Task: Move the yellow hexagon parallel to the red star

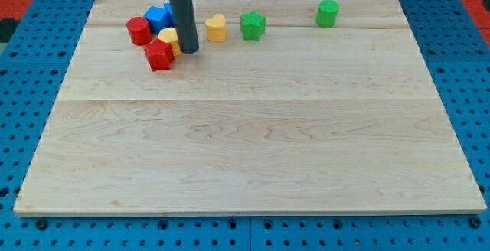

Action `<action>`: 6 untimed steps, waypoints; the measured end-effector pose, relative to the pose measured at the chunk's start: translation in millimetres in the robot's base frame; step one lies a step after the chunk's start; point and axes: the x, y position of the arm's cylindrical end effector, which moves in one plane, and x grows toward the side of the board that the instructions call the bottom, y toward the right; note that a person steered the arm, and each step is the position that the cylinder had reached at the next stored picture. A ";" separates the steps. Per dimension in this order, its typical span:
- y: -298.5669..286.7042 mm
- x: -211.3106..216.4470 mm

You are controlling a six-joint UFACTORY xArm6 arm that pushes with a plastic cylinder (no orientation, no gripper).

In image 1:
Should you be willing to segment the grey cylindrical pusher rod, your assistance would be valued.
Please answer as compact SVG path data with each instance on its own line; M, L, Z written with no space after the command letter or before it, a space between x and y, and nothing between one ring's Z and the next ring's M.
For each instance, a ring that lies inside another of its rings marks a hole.
M169 0L171 3L178 42L184 54L199 50L198 32L192 0Z

